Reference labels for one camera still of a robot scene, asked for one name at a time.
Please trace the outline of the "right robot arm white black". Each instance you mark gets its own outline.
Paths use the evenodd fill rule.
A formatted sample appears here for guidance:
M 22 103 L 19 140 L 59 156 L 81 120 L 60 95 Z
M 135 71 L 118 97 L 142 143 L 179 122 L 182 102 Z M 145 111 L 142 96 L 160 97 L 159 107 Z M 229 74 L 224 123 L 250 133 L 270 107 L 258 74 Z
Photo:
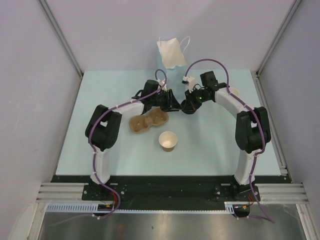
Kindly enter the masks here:
M 183 113 L 194 114 L 202 103 L 213 101 L 225 108 L 236 121 L 235 141 L 240 149 L 234 179 L 237 182 L 230 188 L 231 196 L 242 201 L 249 194 L 248 185 L 254 181 L 258 155 L 265 150 L 271 141 L 271 130 L 268 112 L 265 107 L 251 107 L 244 103 L 230 86 L 219 83 L 213 71 L 200 75 L 202 87 L 196 88 L 196 79 L 184 76 L 182 83 L 187 86 L 185 100 L 181 103 Z

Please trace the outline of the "brown paper cup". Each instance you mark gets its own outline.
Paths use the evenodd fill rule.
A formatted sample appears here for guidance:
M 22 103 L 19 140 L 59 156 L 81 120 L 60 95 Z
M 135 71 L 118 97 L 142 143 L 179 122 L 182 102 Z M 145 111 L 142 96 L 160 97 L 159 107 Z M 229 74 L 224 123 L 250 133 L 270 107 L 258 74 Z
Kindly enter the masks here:
M 158 141 L 165 152 L 172 152 L 177 145 L 178 137 L 172 131 L 165 131 L 160 134 Z
M 231 95 L 231 96 L 236 96 L 236 97 L 239 97 L 239 91 L 236 89 L 236 88 L 234 88 L 234 87 L 230 87 L 229 88 L 229 94 Z

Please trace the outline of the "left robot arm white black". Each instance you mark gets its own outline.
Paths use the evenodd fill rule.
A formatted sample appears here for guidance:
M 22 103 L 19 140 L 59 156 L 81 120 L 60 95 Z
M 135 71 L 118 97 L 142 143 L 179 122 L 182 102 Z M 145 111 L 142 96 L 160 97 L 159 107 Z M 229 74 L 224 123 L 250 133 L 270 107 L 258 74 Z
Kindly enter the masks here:
M 108 108 L 98 105 L 85 129 L 85 136 L 93 149 L 91 180 L 96 183 L 93 194 L 100 200 L 110 196 L 111 188 L 105 184 L 110 179 L 109 150 L 115 145 L 120 126 L 127 121 L 129 129 L 144 133 L 151 127 L 164 125 L 169 120 L 168 112 L 180 110 L 173 91 L 167 89 L 167 79 L 147 80 L 128 102 Z

